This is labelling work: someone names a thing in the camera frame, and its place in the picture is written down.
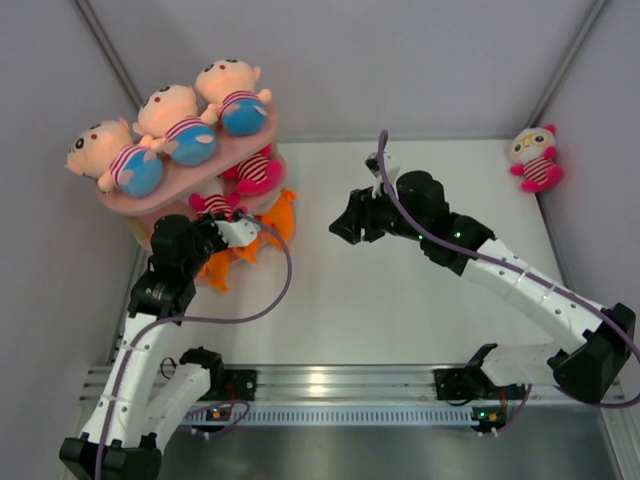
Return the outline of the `white pink plush face down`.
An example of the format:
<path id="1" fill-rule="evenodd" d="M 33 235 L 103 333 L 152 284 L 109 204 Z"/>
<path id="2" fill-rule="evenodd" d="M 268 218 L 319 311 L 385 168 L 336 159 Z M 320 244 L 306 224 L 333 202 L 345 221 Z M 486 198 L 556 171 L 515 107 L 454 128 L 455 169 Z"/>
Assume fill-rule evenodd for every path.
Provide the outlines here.
<path id="1" fill-rule="evenodd" d="M 239 195 L 256 196 L 273 189 L 283 180 L 284 167 L 274 156 L 272 146 L 267 145 L 223 172 L 221 177 L 232 181 Z"/>

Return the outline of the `boy plush black hair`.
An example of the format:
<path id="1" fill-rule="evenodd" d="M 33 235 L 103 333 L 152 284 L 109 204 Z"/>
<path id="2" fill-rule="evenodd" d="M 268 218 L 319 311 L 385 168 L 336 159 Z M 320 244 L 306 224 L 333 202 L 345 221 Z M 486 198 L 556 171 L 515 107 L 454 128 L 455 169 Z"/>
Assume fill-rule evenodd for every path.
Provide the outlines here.
<path id="1" fill-rule="evenodd" d="M 103 194 L 119 190 L 134 198 L 151 194 L 164 175 L 162 159 L 154 150 L 134 142 L 123 118 L 85 129 L 69 148 L 65 167 L 95 180 Z"/>

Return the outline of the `boy plush red dot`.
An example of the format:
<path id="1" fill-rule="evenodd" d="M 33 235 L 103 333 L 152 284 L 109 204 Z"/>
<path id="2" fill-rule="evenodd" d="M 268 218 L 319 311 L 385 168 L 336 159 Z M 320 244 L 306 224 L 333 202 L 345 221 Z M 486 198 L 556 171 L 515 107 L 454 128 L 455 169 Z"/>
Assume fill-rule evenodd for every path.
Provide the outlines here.
<path id="1" fill-rule="evenodd" d="M 195 88 L 230 135 L 258 133 L 272 101 L 270 89 L 257 89 L 261 76 L 258 66 L 237 59 L 223 59 L 205 67 L 197 76 Z"/>

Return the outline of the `white pink plush yellow glasses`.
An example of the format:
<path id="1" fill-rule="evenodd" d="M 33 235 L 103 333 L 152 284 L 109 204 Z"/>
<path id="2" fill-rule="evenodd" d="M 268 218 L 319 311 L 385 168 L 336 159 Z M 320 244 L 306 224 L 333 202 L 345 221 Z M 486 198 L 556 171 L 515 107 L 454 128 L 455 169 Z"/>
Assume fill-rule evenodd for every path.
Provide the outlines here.
<path id="1" fill-rule="evenodd" d="M 523 192 L 536 194 L 556 186 L 565 175 L 555 157 L 556 131 L 554 124 L 522 130 L 508 147 L 510 173 L 522 179 Z"/>

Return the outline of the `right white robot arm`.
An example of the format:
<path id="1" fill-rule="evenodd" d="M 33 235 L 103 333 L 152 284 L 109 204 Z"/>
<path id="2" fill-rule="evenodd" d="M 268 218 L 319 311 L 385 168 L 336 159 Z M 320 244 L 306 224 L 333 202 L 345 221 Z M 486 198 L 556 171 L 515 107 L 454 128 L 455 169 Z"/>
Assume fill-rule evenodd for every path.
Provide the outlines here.
<path id="1" fill-rule="evenodd" d="M 631 355 L 636 315 L 563 288 L 519 259 L 494 232 L 450 210 L 442 184 L 424 171 L 396 182 L 396 196 L 372 187 L 351 192 L 329 230 L 346 242 L 386 234 L 419 243 L 433 263 L 493 292 L 550 337 L 548 344 L 486 344 L 469 361 L 468 388 L 480 397 L 501 386 L 549 385 L 586 404 L 601 404 Z"/>

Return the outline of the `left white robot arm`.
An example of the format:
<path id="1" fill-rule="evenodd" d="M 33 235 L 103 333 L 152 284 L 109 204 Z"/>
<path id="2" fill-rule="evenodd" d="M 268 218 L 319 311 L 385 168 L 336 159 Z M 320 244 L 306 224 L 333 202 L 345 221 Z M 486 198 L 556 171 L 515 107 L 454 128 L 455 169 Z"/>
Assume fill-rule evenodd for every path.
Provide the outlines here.
<path id="1" fill-rule="evenodd" d="M 159 393 L 152 389 L 202 267 L 213 254 L 256 235 L 248 221 L 224 215 L 168 215 L 155 223 L 147 269 L 131 290 L 109 378 L 89 420 L 59 451 L 74 478 L 157 478 L 164 450 L 189 409 L 200 397 L 223 393 L 221 359 L 207 351 L 188 355 Z"/>

